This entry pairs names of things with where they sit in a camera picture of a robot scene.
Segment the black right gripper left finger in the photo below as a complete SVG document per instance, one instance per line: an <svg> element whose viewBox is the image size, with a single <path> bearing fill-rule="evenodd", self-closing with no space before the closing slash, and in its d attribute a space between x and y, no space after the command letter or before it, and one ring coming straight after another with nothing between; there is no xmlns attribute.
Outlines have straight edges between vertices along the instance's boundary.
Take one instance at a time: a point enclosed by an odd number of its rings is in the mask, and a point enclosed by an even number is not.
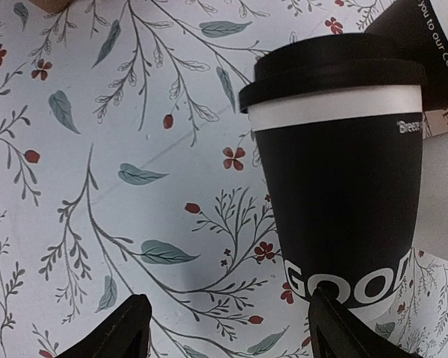
<svg viewBox="0 0 448 358"><path fill-rule="evenodd" d="M58 358L147 358L151 317L152 306L147 296L131 295Z"/></svg>

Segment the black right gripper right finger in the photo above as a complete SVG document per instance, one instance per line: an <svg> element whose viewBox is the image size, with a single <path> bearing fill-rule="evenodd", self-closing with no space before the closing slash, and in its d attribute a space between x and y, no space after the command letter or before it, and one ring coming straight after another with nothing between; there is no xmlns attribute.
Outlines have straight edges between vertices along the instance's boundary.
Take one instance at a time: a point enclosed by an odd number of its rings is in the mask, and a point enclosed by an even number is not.
<svg viewBox="0 0 448 358"><path fill-rule="evenodd" d="M308 321L311 347L319 358L412 358L410 354L373 332L324 289L312 295Z"/></svg>

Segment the black white paper coffee cup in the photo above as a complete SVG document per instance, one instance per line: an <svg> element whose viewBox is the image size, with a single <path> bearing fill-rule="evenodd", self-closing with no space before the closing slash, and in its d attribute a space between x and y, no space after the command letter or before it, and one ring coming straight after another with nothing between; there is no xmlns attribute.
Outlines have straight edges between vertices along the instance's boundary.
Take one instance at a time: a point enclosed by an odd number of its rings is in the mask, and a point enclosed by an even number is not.
<svg viewBox="0 0 448 358"><path fill-rule="evenodd" d="M409 264L420 194L418 85L299 95L248 109L296 297L318 286L363 321Z"/></svg>

